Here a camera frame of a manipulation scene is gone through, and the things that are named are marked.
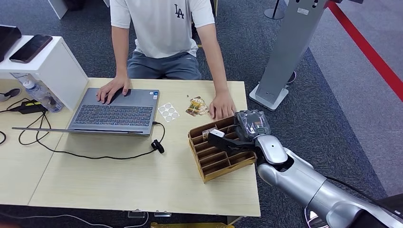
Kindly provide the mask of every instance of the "man's left hand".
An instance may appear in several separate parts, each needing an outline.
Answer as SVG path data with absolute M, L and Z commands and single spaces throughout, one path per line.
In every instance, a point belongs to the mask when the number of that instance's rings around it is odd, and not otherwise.
M 218 92 L 210 104 L 210 116 L 212 119 L 220 120 L 233 116 L 236 112 L 234 101 L 229 91 Z

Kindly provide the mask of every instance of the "dark carpet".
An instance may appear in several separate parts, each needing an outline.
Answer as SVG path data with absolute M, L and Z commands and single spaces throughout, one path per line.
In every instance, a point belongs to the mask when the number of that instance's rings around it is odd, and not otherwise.
M 245 81 L 248 94 L 260 80 L 280 28 L 280 20 L 270 20 L 264 9 L 274 0 L 220 0 L 218 39 L 229 80 Z M 68 12 L 59 21 L 46 0 L 1 0 L 0 24 L 18 26 L 23 34 L 63 36 L 90 77 L 113 77 L 115 61 L 110 38 L 108 8 L 101 0 L 88 0 L 82 11 Z M 130 50 L 134 50 L 132 30 Z M 211 79 L 203 50 L 198 51 L 204 79 Z M 298 78 L 290 94 L 275 112 L 266 111 L 272 134 L 285 147 L 310 162 L 322 174 L 339 178 L 380 199 L 386 197 L 370 162 L 350 128 L 310 50 L 297 69 Z M 262 109 L 248 99 L 249 109 Z M 281 191 L 258 178 L 261 218 L 244 218 L 237 228 L 303 227 L 302 208 Z M 14 215 L 57 215 L 69 213 L 91 222 L 113 227 L 130 225 L 121 211 L 52 209 L 6 206 Z M 225 221 L 224 217 L 174 215 L 180 221 Z M 71 218 L 20 221 L 25 228 L 89 227 Z

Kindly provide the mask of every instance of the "black cable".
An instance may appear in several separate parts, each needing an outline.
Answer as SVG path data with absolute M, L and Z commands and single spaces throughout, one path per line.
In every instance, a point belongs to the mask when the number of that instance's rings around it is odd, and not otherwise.
M 28 98 L 24 97 L 24 98 L 22 98 L 21 100 L 15 102 L 15 103 L 12 103 L 8 108 L 6 108 L 6 110 L 9 110 L 11 107 L 13 107 L 14 105 L 16 105 L 16 104 L 18 104 L 18 103 L 20 103 L 20 102 L 22 102 L 22 101 L 24 101 L 24 100 L 33 101 L 33 100 L 29 100 Z
M 0 145 L 2 145 L 2 144 L 6 141 L 7 136 L 6 136 L 6 134 L 5 134 L 4 132 L 2 132 L 2 131 L 0 131 L 0 134 L 3 135 L 3 140 L 1 140 L 1 142 L 0 142 Z
M 161 137 L 161 140 L 159 141 L 159 143 L 161 143 L 161 141 L 163 140 L 163 138 L 164 138 L 164 136 L 165 136 L 165 127 L 164 127 L 164 125 L 162 124 L 162 123 L 159 123 L 159 122 L 156 122 L 156 121 L 153 121 L 153 125 L 161 125 L 162 127 L 163 127 L 163 136 Z
M 46 113 L 45 113 L 45 112 L 43 112 L 43 114 L 42 114 L 36 121 L 38 121 L 40 118 L 42 118 L 42 119 L 41 119 L 41 124 L 40 124 L 40 127 L 39 127 L 39 128 L 42 127 L 43 119 L 45 119 L 46 122 L 48 123 L 49 129 L 52 129 L 52 126 L 50 125 L 49 119 L 48 119 L 48 117 L 46 116 Z M 163 125 L 162 123 L 153 122 L 153 125 L 156 125 L 156 124 L 161 125 L 161 126 L 163 127 L 163 136 L 161 137 L 161 140 L 159 141 L 159 142 L 161 142 L 161 141 L 163 140 L 164 136 L 165 136 L 165 127 L 164 127 L 164 125 Z M 88 157 L 88 156 L 79 155 L 79 154 L 75 154 L 75 153 L 71 153 L 71 152 L 67 152 L 67 151 L 57 151 L 57 150 L 53 150 L 53 149 L 47 147 L 45 144 L 43 144 L 43 143 L 40 141 L 43 137 L 46 136 L 46 134 L 45 134 L 44 136 L 42 136 L 41 138 L 39 138 L 38 135 L 39 135 L 39 131 L 37 131 L 37 133 L 36 133 L 36 135 L 35 135 L 35 139 L 36 139 L 36 140 L 35 140 L 33 143 L 39 143 L 41 146 L 45 147 L 46 149 L 48 149 L 48 150 L 50 150 L 50 151 L 52 151 L 52 152 L 56 152 L 56 153 L 67 153 L 67 154 L 70 154 L 70 155 L 73 155 L 73 156 L 76 156 L 76 157 L 80 157 L 80 158 L 88 158 L 88 159 L 103 159 L 103 158 L 109 158 L 109 159 L 115 159 L 115 160 L 128 160 L 128 159 L 138 158 L 138 157 L 141 157 L 141 156 L 144 156 L 144 155 L 147 155 L 147 154 L 151 154 L 152 152 L 154 152 L 154 151 L 157 150 L 157 148 L 155 148 L 155 149 L 153 149 L 153 150 L 151 150 L 151 151 L 149 151 L 149 152 L 147 152 L 147 153 L 142 153 L 142 154 L 139 154 L 139 155 L 136 155 L 136 156 L 126 157 L 126 158 L 117 158 L 117 157 L 110 157 L 110 156 Z
M 39 125 L 39 128 L 42 128 L 42 124 L 43 124 L 43 116 L 45 115 L 45 112 L 43 112 L 42 113 L 42 115 L 40 116 L 40 117 L 38 117 L 38 119 L 36 119 L 34 122 L 32 122 L 30 125 L 28 125 L 27 126 L 27 128 L 29 128 L 29 127 L 31 127 L 32 125 L 34 125 L 39 119 L 41 119 L 40 120 L 40 125 Z M 32 141 L 32 142 L 29 142 L 29 143 L 23 143 L 22 141 L 21 141 L 21 137 L 22 137 L 22 134 L 25 132 L 26 130 L 24 130 L 24 131 L 22 131 L 20 134 L 19 134 L 19 136 L 18 136 L 18 142 L 21 144 L 21 145 L 24 145 L 24 146 L 28 146 L 28 145 L 31 145 L 31 144 L 34 144 L 34 143 L 36 143 L 37 141 L 35 140 L 35 141 Z M 49 132 L 46 132 L 46 134 L 44 134 L 42 137 L 40 137 L 39 138 L 39 140 L 41 140 L 41 139 L 43 139 L 45 136 L 47 136 L 49 134 Z
M 344 185 L 344 186 L 346 186 L 346 187 L 349 187 L 350 189 L 352 189 L 352 190 L 358 192 L 359 194 L 361 194 L 361 195 L 363 195 L 364 197 L 366 197 L 367 199 L 369 199 L 373 204 L 375 204 L 375 205 L 377 205 L 377 206 L 379 206 L 379 207 L 381 207 L 381 208 L 384 208 L 385 210 L 389 211 L 390 213 L 392 213 L 392 214 L 398 216 L 399 218 L 403 219 L 403 216 L 402 216 L 402 214 L 401 214 L 399 211 L 393 210 L 393 209 L 389 208 L 388 206 L 386 206 L 386 205 L 384 205 L 384 204 L 378 202 L 377 200 L 375 200 L 375 199 L 372 198 L 371 196 L 369 196 L 369 195 L 365 194 L 364 192 L 360 191 L 358 188 L 356 188 L 356 187 L 354 187 L 354 186 L 351 186 L 351 185 L 349 185 L 349 184 L 347 184 L 347 183 L 345 183 L 345 182 L 343 182 L 343 181 L 341 181 L 341 180 L 338 180 L 338 179 L 336 179 L 336 178 L 328 177 L 328 176 L 325 176 L 325 177 L 328 178 L 329 180 L 336 181 L 337 183 L 340 183 L 340 184 L 342 184 L 342 185 Z
M 6 110 L 0 111 L 0 113 L 9 112 L 9 111 L 10 111 L 9 109 L 10 109 L 11 107 L 13 107 L 14 105 L 18 104 L 19 102 L 22 102 L 23 100 L 31 101 L 31 100 L 29 100 L 28 98 L 22 98 L 21 100 L 15 102 L 15 103 L 13 103 L 13 104 L 11 104 L 9 107 L 6 108 Z M 5 134 L 4 132 L 2 132 L 2 131 L 0 131 L 0 134 L 3 135 L 3 140 L 0 142 L 0 145 L 2 145 L 2 144 L 6 141 L 7 136 L 6 136 L 6 134 Z

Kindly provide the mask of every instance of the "gray shorts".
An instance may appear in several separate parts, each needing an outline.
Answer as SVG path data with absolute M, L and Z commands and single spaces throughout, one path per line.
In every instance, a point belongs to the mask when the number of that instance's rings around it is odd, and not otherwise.
M 127 61 L 127 73 L 129 78 L 143 79 L 199 80 L 202 78 L 199 62 L 196 57 L 187 52 L 166 58 L 150 58 L 134 51 L 132 58 Z

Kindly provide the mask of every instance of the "water bottle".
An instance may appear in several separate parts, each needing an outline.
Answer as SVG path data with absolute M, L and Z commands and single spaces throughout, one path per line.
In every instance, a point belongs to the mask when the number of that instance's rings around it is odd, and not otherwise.
M 25 87 L 28 95 L 39 101 L 42 106 L 48 109 L 51 113 L 56 113 L 63 108 L 63 103 L 48 91 L 44 86 L 36 83 L 33 80 L 26 80 L 22 84 Z

